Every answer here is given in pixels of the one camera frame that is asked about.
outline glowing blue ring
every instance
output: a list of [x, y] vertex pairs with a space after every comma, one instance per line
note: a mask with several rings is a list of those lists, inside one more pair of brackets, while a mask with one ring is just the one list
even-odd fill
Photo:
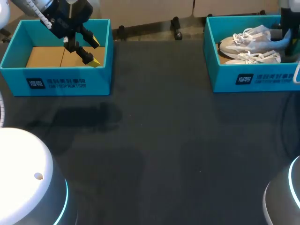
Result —
[[293, 168], [293, 165], [294, 165], [294, 163], [296, 162], [296, 160], [298, 158], [299, 158], [299, 156], [297, 158], [295, 158], [295, 160], [290, 165], [290, 168], [289, 168], [289, 185], [290, 185], [290, 190], [291, 190], [292, 196], [293, 196], [296, 204], [298, 205], [298, 207], [300, 209], [300, 201], [299, 201], [298, 197], [296, 196], [296, 192], [294, 190], [293, 183], [292, 183], [292, 168]]
[[57, 218], [57, 220], [55, 221], [55, 223], [53, 225], [57, 225], [60, 221], [60, 219], [62, 218], [62, 215], [64, 214], [65, 210], [66, 210], [66, 206], [67, 206], [67, 202], [68, 202], [68, 197], [69, 197], [69, 191], [68, 191], [68, 184], [66, 181], [66, 187], [67, 187], [67, 195], [66, 195], [66, 200], [65, 200], [65, 205], [62, 208], [62, 211], [60, 213], [60, 216]]

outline small hole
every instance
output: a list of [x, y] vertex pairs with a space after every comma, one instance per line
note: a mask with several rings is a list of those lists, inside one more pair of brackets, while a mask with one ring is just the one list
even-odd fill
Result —
[[43, 175], [40, 174], [39, 172], [35, 173], [35, 174], [34, 174], [34, 177], [35, 177], [37, 180], [42, 180], [42, 179], [44, 179]]

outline dark tabletop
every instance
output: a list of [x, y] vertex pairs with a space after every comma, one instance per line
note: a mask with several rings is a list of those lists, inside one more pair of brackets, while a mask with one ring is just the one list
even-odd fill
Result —
[[115, 43], [107, 97], [0, 90], [5, 126], [55, 156], [79, 225], [265, 225], [264, 189], [299, 153], [300, 94], [213, 94], [199, 41]]

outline teal box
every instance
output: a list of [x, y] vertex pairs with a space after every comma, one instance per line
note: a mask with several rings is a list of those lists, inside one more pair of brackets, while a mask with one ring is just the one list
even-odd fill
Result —
[[[0, 64], [0, 71], [14, 96], [99, 96], [109, 95], [113, 66], [113, 36], [108, 19], [84, 23], [105, 46], [102, 66], [26, 68], [34, 46], [63, 46], [39, 20], [20, 21]], [[90, 46], [76, 34], [81, 46]]]
[[204, 32], [204, 55], [213, 92], [300, 90], [293, 83], [297, 63], [221, 64], [216, 43], [246, 28], [280, 23], [279, 15], [208, 17]]

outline open box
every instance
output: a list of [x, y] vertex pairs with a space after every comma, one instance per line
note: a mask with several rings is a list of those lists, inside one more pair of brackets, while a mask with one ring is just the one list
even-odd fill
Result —
[[221, 64], [216, 43], [246, 28], [280, 23], [279, 15], [208, 17], [204, 32], [204, 55], [213, 92], [300, 90], [293, 83], [297, 63]]
[[86, 66], [75, 52], [63, 47], [39, 20], [20, 21], [0, 64], [0, 71], [14, 96], [109, 95], [113, 65], [113, 36], [108, 19], [84, 24], [100, 43], [93, 49], [82, 35], [76, 40], [101, 63]]

